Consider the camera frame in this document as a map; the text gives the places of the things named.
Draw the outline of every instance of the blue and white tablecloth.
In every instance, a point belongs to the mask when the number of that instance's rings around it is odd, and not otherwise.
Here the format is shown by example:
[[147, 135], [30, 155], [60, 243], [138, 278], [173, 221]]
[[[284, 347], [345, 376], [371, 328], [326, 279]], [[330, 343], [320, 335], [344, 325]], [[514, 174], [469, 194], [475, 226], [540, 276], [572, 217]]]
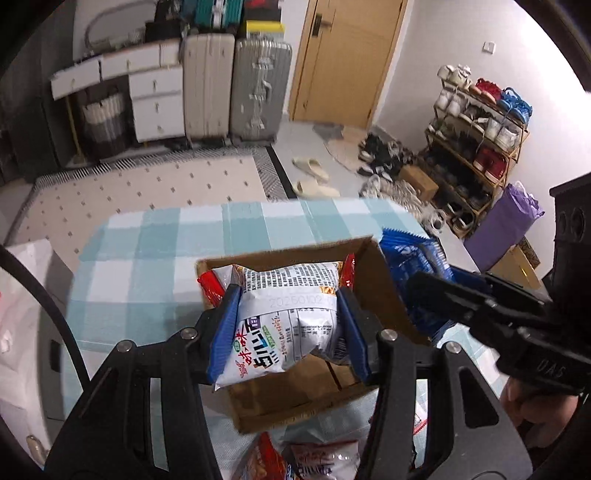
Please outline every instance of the blue and white tablecloth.
[[[401, 206], [381, 199], [227, 203], [115, 215], [80, 255], [67, 322], [92, 376], [119, 340], [139, 345], [161, 342], [195, 324], [203, 311], [194, 270], [197, 260], [365, 235], [379, 239], [383, 228], [426, 236]], [[494, 367], [492, 351], [463, 328], [445, 336], [451, 338], [466, 348], [499, 393], [504, 379]], [[64, 364], [64, 404], [69, 413], [81, 388], [67, 355]], [[153, 382], [152, 390], [154, 457], [157, 465], [164, 466], [158, 382]], [[230, 478], [253, 436], [235, 431], [219, 395], [213, 399], [210, 388], [202, 387], [202, 396], [220, 469], [224, 478]], [[417, 402], [425, 406], [426, 400], [424, 388], [419, 387]], [[310, 439], [326, 441], [346, 438], [366, 430], [374, 403], [372, 393], [336, 415], [324, 413], [272, 434], [293, 438], [296, 432], [299, 437], [307, 432]]]

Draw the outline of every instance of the white drawer cabinet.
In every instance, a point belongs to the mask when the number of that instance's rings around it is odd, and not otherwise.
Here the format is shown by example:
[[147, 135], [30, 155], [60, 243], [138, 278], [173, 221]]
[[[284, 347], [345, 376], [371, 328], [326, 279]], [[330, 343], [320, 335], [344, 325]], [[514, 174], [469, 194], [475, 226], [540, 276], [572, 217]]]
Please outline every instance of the white drawer cabinet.
[[157, 69], [160, 67], [160, 44], [125, 48], [115, 53], [106, 54], [100, 65], [103, 80], [141, 70]]
[[170, 67], [178, 65], [178, 50], [180, 40], [167, 40], [160, 44], [160, 66]]
[[100, 57], [95, 57], [57, 72], [51, 78], [51, 94], [54, 100], [99, 83], [100, 60]]
[[183, 94], [133, 100], [138, 142], [184, 136]]
[[183, 67], [149, 70], [129, 75], [129, 95], [132, 99], [183, 91]]

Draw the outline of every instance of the patterned rug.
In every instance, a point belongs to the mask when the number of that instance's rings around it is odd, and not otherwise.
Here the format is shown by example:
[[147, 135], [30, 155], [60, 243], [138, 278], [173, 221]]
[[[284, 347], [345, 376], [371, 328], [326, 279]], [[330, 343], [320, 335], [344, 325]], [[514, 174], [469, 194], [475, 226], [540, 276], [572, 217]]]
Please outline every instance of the patterned rug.
[[147, 155], [40, 177], [8, 244], [46, 238], [75, 271], [84, 245], [112, 215], [293, 198], [281, 164], [268, 149]]

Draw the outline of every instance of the door frame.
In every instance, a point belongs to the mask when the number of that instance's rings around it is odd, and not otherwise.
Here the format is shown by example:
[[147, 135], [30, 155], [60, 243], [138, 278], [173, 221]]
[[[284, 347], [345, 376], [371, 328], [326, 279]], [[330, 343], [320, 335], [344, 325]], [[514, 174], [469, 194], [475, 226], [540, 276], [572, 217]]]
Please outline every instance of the door frame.
[[[308, 46], [310, 42], [310, 33], [312, 30], [312, 22], [314, 20], [314, 13], [316, 11], [316, 5], [319, 0], [308, 0], [308, 9], [306, 11], [306, 19], [304, 20], [304, 27], [301, 31], [300, 37], [300, 48], [298, 49], [297, 59], [295, 61], [295, 69], [294, 69], [294, 77], [291, 84], [291, 91], [290, 91], [290, 101], [287, 107], [287, 111], [289, 113], [289, 119], [291, 121], [297, 121], [296, 118], [296, 106], [298, 101], [298, 96], [300, 94], [300, 86], [302, 80], [302, 73], [304, 71], [304, 62], [306, 61], [306, 55], [308, 52]], [[384, 83], [386, 82], [386, 76], [388, 75], [388, 70], [392, 64], [392, 58], [394, 56], [394, 51], [396, 50], [396, 45], [398, 43], [398, 37], [400, 36], [400, 29], [402, 27], [402, 21], [404, 19], [404, 15], [406, 14], [406, 9], [408, 5], [408, 0], [402, 0], [400, 4], [400, 14], [398, 16], [398, 21], [396, 23], [396, 29], [394, 30], [394, 36], [392, 37], [392, 43], [390, 45], [390, 51], [388, 52], [388, 58], [384, 65], [384, 71], [382, 72], [382, 77], [378, 84], [378, 90], [376, 91], [376, 95], [374, 98], [374, 104], [371, 107], [368, 116], [368, 122], [366, 127], [369, 128], [371, 126], [371, 122], [374, 118], [374, 113], [378, 106], [379, 98], [382, 95], [382, 90], [384, 88]]]

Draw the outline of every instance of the wooden door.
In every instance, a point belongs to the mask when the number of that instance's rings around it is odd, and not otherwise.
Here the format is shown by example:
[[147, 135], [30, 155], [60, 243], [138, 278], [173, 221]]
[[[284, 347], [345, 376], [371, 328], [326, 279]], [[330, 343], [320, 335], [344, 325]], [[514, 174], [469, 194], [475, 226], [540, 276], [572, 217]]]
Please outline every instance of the wooden door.
[[302, 45], [295, 120], [367, 126], [394, 51], [402, 4], [317, 0]]

